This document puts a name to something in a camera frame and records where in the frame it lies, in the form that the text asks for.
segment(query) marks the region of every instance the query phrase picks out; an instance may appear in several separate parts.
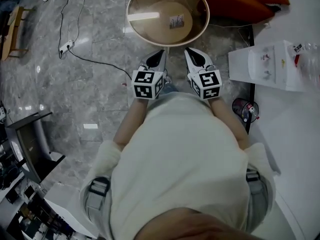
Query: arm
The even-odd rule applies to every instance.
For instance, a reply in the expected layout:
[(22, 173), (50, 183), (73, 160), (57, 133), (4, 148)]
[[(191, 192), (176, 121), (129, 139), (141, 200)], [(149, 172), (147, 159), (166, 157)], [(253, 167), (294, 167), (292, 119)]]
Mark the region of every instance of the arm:
[(235, 136), (239, 147), (245, 150), (249, 147), (249, 137), (248, 134), (241, 124), (241, 122), (236, 118), (234, 113), (227, 107), (226, 103), (221, 98), (213, 98), (208, 100), (212, 113), (219, 118), (222, 122), (229, 127), (233, 135)]
[(143, 124), (147, 114), (147, 99), (134, 99), (113, 138), (121, 150), (129, 143), (136, 130)]

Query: white t-shirt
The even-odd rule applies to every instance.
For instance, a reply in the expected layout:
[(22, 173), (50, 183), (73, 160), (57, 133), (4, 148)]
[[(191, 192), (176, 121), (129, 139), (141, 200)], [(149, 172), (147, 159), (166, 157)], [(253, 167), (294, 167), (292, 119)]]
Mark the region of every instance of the white t-shirt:
[(264, 146), (241, 150), (230, 129), (191, 94), (167, 94), (150, 109), (122, 152), (112, 141), (101, 145), (88, 175), (113, 170), (114, 238), (132, 240), (151, 219), (174, 208), (190, 208), (244, 229), (248, 163), (273, 182)]

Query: sticker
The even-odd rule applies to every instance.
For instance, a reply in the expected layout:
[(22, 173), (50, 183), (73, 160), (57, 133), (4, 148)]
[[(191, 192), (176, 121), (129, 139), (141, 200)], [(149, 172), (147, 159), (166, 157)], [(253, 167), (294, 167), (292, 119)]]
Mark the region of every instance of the sticker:
[(170, 17), (170, 29), (182, 28), (185, 26), (184, 15), (177, 15)]

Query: gray marble floor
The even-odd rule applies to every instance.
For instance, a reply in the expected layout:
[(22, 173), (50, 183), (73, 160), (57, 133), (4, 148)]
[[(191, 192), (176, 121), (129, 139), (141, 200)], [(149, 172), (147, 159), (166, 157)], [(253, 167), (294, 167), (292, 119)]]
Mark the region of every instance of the gray marble floor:
[[(51, 149), (66, 155), (66, 159), (44, 180), (47, 189), (54, 182), (77, 188), (81, 185), (100, 143), (113, 137), (133, 100), (129, 78), (123, 72), (80, 60), (70, 53), (59, 59), (60, 12), (66, 1), (21, 0), (21, 6), (34, 9), (25, 12), (18, 38), (19, 47), (29, 51), (19, 54), (20, 59), (9, 58), (0, 65), (0, 97), (10, 109), (13, 122), (40, 107), (53, 112), (43, 125)], [(77, 35), (82, 1), (69, 0), (63, 11), (62, 44)], [(141, 57), (158, 50), (135, 33), (124, 32), (128, 27), (128, 1), (85, 0), (73, 52), (132, 72)], [(229, 26), (232, 21), (219, 23)], [(227, 103), (247, 95), (248, 85), (229, 80), (228, 52), (246, 46), (237, 28), (209, 25), (189, 46), (211, 56), (220, 70), (222, 95)], [(181, 91), (192, 92), (186, 82), (184, 49), (170, 49), (167, 70)], [(84, 124), (97, 124), (98, 128), (87, 129)]]

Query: label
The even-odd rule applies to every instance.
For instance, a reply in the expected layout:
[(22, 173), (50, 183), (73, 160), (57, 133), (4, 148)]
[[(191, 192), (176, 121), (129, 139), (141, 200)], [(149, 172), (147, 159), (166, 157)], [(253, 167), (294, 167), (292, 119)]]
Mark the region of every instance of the label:
[(185, 26), (184, 15), (170, 17), (170, 29), (182, 28)]

